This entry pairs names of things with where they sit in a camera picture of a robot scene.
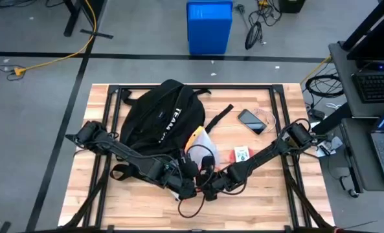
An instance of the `smartphone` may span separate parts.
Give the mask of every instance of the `smartphone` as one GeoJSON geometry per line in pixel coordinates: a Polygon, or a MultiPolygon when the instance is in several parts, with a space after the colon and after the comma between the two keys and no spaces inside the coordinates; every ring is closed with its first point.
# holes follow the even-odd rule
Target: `smartphone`
{"type": "Polygon", "coordinates": [[[261,134],[267,127],[260,119],[258,119],[258,117],[248,111],[248,109],[244,109],[241,113],[239,113],[238,120],[254,131],[257,135],[261,134]]]}

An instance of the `wooden table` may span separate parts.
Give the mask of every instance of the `wooden table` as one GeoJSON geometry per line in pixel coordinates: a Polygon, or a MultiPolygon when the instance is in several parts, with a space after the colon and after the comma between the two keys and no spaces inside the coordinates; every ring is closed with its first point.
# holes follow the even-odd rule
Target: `wooden table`
{"type": "MultiPolygon", "coordinates": [[[[297,83],[283,84],[283,87],[290,120],[294,121],[301,117],[307,118],[300,85],[297,83]]],[[[84,115],[84,123],[87,120],[101,121],[107,88],[108,85],[106,84],[92,86],[84,115]]],[[[268,91],[247,89],[211,91],[212,94],[199,96],[205,106],[205,124],[229,104],[234,106],[234,109],[210,132],[210,137],[217,145],[220,153],[222,166],[230,163],[230,153],[235,146],[249,146],[252,150],[259,151],[276,139],[275,129],[268,133],[255,135],[237,119],[238,114],[245,108],[252,111],[260,107],[271,112],[268,91]]],[[[144,92],[143,90],[134,90],[132,98],[138,98],[144,92]]],[[[284,125],[282,109],[279,101],[277,103],[280,121],[284,125]]],[[[129,108],[125,104],[121,107],[117,131],[120,130],[129,108]]],[[[114,106],[112,105],[110,116],[113,115],[113,109],[114,106]]],[[[110,127],[111,117],[108,122],[108,127],[110,127]]],[[[59,225],[68,222],[87,197],[94,158],[95,156],[91,152],[81,152],[75,156],[59,225]]],[[[113,158],[111,167],[116,164],[117,161],[113,158]]],[[[308,156],[302,156],[300,167],[308,199],[321,216],[333,225],[332,211],[319,161],[308,156]]],[[[186,215],[193,214],[200,205],[201,198],[202,196],[199,194],[196,198],[184,201],[181,206],[182,212],[186,215]]],[[[298,217],[302,225],[302,212],[298,199],[296,200],[298,217]]],[[[96,203],[93,205],[92,213],[96,213],[96,203]]],[[[116,229],[144,230],[282,230],[284,225],[291,225],[291,218],[280,157],[276,157],[256,169],[249,178],[247,188],[242,194],[237,196],[219,194],[217,200],[206,202],[201,212],[192,219],[184,219],[177,213],[177,201],[168,190],[160,189],[134,178],[129,178],[124,182],[110,179],[102,227],[105,228],[107,225],[115,225],[116,229]]]]}

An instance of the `blue plastic crate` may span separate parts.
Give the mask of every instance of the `blue plastic crate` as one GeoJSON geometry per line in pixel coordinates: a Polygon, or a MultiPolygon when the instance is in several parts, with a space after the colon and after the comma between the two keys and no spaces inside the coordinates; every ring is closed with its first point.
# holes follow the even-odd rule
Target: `blue plastic crate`
{"type": "Polygon", "coordinates": [[[232,25],[232,0],[188,0],[189,53],[225,54],[232,25]]]}

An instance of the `gray concrete floor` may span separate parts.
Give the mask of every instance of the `gray concrete floor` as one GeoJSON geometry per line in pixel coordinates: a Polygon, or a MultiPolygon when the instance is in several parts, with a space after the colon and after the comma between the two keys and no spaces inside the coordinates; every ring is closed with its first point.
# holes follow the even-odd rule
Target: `gray concrete floor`
{"type": "MultiPolygon", "coordinates": [[[[86,42],[87,35],[79,33],[82,28],[89,29],[83,15],[73,36],[65,38],[62,36],[68,16],[65,7],[46,9],[43,2],[28,8],[0,10],[0,51],[74,52],[86,42]]],[[[188,54],[185,2],[109,0],[100,32],[115,37],[97,38],[93,52],[188,54]]],[[[244,4],[247,12],[254,10],[252,0],[235,1],[238,3],[244,4]]],[[[329,55],[327,44],[346,39],[376,4],[375,0],[307,1],[301,13],[284,14],[274,27],[264,27],[267,44],[255,45],[248,51],[243,47],[244,23],[234,13],[227,55],[324,58],[329,55]]],[[[4,59],[0,57],[0,64],[4,64],[4,59]]],[[[49,60],[10,58],[6,64],[27,66],[49,60]]],[[[0,226],[11,221],[9,232],[23,231],[26,227],[80,64],[80,58],[72,58],[29,71],[16,82],[8,82],[6,74],[0,72],[0,226]]],[[[210,61],[90,59],[67,132],[80,128],[92,83],[159,83],[168,78],[188,83],[300,82],[315,66],[316,63],[266,61],[211,64],[210,61]]],[[[304,97],[306,102],[311,101],[309,94],[305,93],[304,97]]],[[[342,96],[323,100],[317,109],[331,113],[333,110],[325,107],[327,102],[342,104],[345,99],[342,96]]],[[[73,151],[74,146],[64,141],[37,229],[54,228],[58,224],[73,151]]],[[[355,229],[384,232],[384,193],[366,192],[359,199],[352,199],[330,177],[325,160],[322,164],[336,224],[349,227],[377,220],[355,229]]],[[[331,170],[333,174],[345,172],[338,168],[331,170]]]]}

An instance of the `white cable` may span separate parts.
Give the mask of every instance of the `white cable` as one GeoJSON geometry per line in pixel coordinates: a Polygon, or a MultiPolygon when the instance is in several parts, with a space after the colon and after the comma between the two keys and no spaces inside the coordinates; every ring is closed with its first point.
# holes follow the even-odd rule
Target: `white cable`
{"type": "Polygon", "coordinates": [[[326,104],[326,107],[329,107],[329,108],[332,108],[332,109],[334,109],[334,110],[337,110],[337,109],[339,109],[339,108],[341,107],[341,105],[340,105],[340,104],[335,105],[335,104],[333,104],[333,103],[327,103],[327,104],[326,104]]]}
{"type": "Polygon", "coordinates": [[[270,116],[272,116],[272,119],[274,119],[273,126],[271,128],[269,128],[268,131],[265,132],[265,133],[269,133],[273,128],[275,128],[275,124],[277,123],[277,120],[276,120],[274,114],[272,114],[269,111],[265,111],[265,110],[261,109],[260,107],[257,107],[256,109],[254,109],[255,116],[258,116],[260,114],[260,112],[263,112],[263,114],[265,114],[265,118],[267,119],[267,125],[269,125],[270,123],[269,123],[268,117],[266,115],[270,115],[270,116]]]}

